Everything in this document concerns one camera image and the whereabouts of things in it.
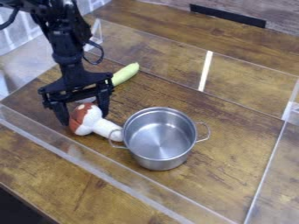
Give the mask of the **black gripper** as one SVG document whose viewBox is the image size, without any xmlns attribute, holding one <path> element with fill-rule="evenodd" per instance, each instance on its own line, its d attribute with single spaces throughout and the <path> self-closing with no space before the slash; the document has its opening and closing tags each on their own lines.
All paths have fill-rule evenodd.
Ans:
<svg viewBox="0 0 299 224">
<path fill-rule="evenodd" d="M 56 118 L 62 126 L 69 125 L 69 112 L 66 104 L 78 99 L 84 89 L 100 86 L 106 79 L 112 78 L 112 73 L 93 73 L 82 66 L 84 55 L 64 57 L 53 54 L 54 62 L 60 66 L 61 77 L 37 92 L 41 95 L 42 106 L 52 109 Z M 102 88 L 97 92 L 97 106 L 102 116 L 108 115 L 109 89 Z"/>
</svg>

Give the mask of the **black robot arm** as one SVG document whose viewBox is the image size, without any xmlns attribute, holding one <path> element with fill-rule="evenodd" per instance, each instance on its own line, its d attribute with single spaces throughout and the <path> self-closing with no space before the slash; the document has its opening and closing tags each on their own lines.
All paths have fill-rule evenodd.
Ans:
<svg viewBox="0 0 299 224">
<path fill-rule="evenodd" d="M 69 124 L 69 102 L 93 97 L 106 114 L 113 91 L 112 74 L 92 73 L 84 69 L 82 63 L 88 59 L 82 46 L 98 44 L 90 40 L 90 26 L 80 14 L 76 0 L 0 0 L 0 7 L 13 10 L 8 20 L 0 24 L 0 30 L 24 11 L 30 14 L 50 43 L 52 58 L 60 66 L 61 77 L 38 88 L 42 106 L 53 111 L 64 126 Z"/>
</svg>

